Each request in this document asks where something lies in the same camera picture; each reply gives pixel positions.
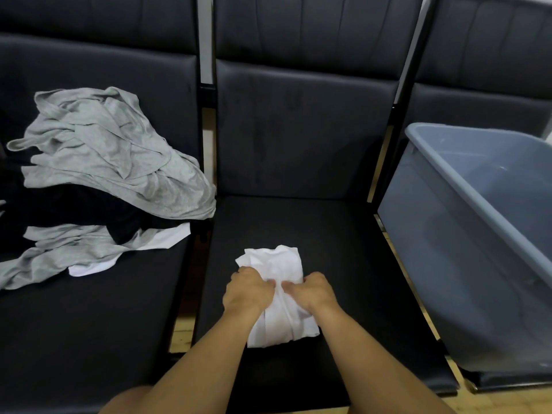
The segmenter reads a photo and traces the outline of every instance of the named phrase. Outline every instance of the bare arm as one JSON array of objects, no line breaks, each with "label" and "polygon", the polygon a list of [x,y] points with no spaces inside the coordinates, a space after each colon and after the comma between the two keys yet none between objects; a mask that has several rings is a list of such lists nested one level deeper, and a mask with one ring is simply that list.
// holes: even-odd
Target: bare arm
[{"label": "bare arm", "polygon": [[132,407],[110,403],[100,414],[224,414],[247,337],[273,296],[273,280],[240,267],[226,286],[224,314],[211,330]]},{"label": "bare arm", "polygon": [[282,287],[299,306],[314,315],[341,373],[354,412],[454,413],[341,309],[322,273],[312,273],[302,284],[282,282]]}]

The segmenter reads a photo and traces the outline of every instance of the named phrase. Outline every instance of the yellow tile floor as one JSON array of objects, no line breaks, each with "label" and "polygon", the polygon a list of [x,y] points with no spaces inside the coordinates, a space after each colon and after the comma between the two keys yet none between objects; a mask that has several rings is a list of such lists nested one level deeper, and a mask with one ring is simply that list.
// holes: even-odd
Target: yellow tile floor
[{"label": "yellow tile floor", "polygon": [[[388,239],[389,245],[395,253],[398,263],[401,265],[405,278],[416,295],[418,303],[420,303],[425,319],[430,325],[433,334],[438,338],[437,330],[421,304],[387,233],[384,233],[384,236]],[[170,345],[172,353],[186,352],[190,349],[208,249],[209,243],[202,244],[199,241],[196,242],[194,260],[190,265],[186,284],[184,285],[181,311],[175,324],[175,331]],[[456,363],[451,360],[448,360],[448,363],[461,388],[458,391],[458,396],[444,398],[444,400],[459,414],[552,414],[552,388],[474,395],[467,389],[464,378],[460,374]],[[303,413],[346,414],[347,409],[347,407],[342,407],[328,410],[303,411]]]}]

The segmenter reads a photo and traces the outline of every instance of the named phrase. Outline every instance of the crumpled gray clothing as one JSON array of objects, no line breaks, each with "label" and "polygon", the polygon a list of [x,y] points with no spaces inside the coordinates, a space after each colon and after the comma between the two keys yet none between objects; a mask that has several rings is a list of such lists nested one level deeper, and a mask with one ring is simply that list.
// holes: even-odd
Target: crumpled gray clothing
[{"label": "crumpled gray clothing", "polygon": [[39,115],[11,151],[36,146],[22,172],[26,187],[80,184],[110,193],[166,219],[206,219],[216,188],[197,159],[175,151],[125,90],[79,88],[39,91]]},{"label": "crumpled gray clothing", "polygon": [[44,281],[74,264],[101,263],[136,250],[160,229],[139,229],[132,239],[116,244],[105,226],[66,223],[51,228],[28,227],[24,237],[36,245],[15,259],[0,262],[0,290]]}]

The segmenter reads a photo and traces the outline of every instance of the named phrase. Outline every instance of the chair backrest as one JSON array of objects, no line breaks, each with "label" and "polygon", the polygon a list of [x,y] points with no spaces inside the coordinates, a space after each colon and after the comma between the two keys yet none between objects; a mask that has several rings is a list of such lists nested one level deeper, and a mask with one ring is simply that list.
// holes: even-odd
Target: chair backrest
[{"label": "chair backrest", "polygon": [[422,0],[215,0],[218,191],[366,200]]},{"label": "chair backrest", "polygon": [[202,158],[195,0],[0,0],[0,139],[23,136],[36,91],[116,86],[159,135]]},{"label": "chair backrest", "polygon": [[412,122],[541,136],[552,112],[550,69],[552,6],[529,0],[438,0],[376,200],[390,182],[407,144],[404,128]]}]

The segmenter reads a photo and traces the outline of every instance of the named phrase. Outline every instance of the plastic bin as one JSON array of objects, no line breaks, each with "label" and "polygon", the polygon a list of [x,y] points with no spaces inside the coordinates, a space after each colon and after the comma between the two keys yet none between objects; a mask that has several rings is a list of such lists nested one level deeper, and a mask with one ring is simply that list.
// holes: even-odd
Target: plastic bin
[{"label": "plastic bin", "polygon": [[379,216],[453,360],[552,371],[552,146],[411,124]]}]

